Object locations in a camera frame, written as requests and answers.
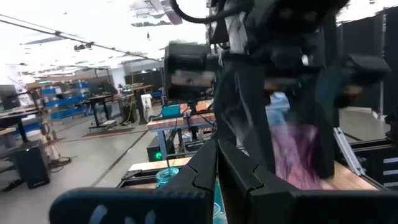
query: shelving unit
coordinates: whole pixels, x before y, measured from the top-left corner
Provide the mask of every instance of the shelving unit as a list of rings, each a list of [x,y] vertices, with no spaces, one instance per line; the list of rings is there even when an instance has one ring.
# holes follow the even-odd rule
[[[44,108],[49,111],[52,121],[79,114],[86,115],[88,109],[82,105],[87,99],[90,84],[84,80],[72,82],[50,83],[41,86],[40,98],[44,100]]]

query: gray floor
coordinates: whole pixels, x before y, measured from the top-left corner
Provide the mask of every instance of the gray floor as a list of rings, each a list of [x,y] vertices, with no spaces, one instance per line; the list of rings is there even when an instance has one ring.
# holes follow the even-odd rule
[[[371,114],[341,111],[340,117],[343,131],[355,139],[383,138],[387,130]],[[72,163],[52,174],[51,183],[46,186],[29,190],[22,185],[0,193],[0,223],[48,223],[49,207],[58,195],[77,187],[114,187],[132,164],[147,161],[146,146],[155,134],[147,133],[145,126],[134,124],[133,134],[80,139],[88,133],[91,122],[92,117],[85,117],[56,125],[57,136],[64,138],[57,144],[58,150],[63,156],[72,157]]]

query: overhead pipe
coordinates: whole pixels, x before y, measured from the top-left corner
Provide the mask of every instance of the overhead pipe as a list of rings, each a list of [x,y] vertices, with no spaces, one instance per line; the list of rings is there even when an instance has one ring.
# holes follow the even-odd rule
[[[84,38],[75,36],[73,34],[68,34],[66,32],[62,32],[62,31],[59,31],[59,30],[55,30],[55,29],[47,28],[47,27],[40,26],[40,25],[37,25],[37,24],[33,24],[33,23],[30,23],[30,22],[22,21],[20,19],[15,19],[13,17],[5,16],[3,14],[0,14],[0,22],[6,23],[6,24],[10,24],[10,25],[13,25],[13,26],[18,26],[18,27],[25,28],[25,29],[29,29],[29,30],[33,30],[33,31],[40,32],[40,33],[43,33],[43,34],[55,35],[57,37],[62,37],[64,39],[78,41],[78,42],[81,42],[81,43],[84,43],[84,44],[91,44],[91,45],[94,45],[94,46],[97,46],[97,47],[101,47],[101,48],[104,48],[104,49],[114,50],[116,52],[121,52],[121,53],[124,53],[124,54],[127,54],[127,55],[132,55],[132,56],[136,56],[136,57],[140,57],[140,58],[144,58],[144,59],[148,59],[148,60],[153,60],[153,61],[156,61],[156,62],[161,62],[161,60],[156,59],[156,58],[150,58],[150,57],[146,57],[144,55],[135,54],[135,53],[130,52],[128,50],[117,49],[116,47],[105,46],[105,45],[102,45],[102,44],[99,44],[99,43],[96,43],[96,42],[93,42],[93,41],[86,40]]]

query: green light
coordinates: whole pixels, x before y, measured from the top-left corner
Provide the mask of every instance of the green light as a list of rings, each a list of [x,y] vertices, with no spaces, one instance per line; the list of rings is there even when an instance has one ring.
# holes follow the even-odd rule
[[[156,152],[155,159],[161,159],[161,158],[162,158],[162,153],[161,152]]]

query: pink cloth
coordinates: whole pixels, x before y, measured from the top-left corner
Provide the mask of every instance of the pink cloth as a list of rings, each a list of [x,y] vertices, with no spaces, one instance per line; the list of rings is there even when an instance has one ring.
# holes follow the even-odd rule
[[[321,188],[312,169],[317,129],[313,126],[270,125],[274,145],[276,174],[302,190]]]

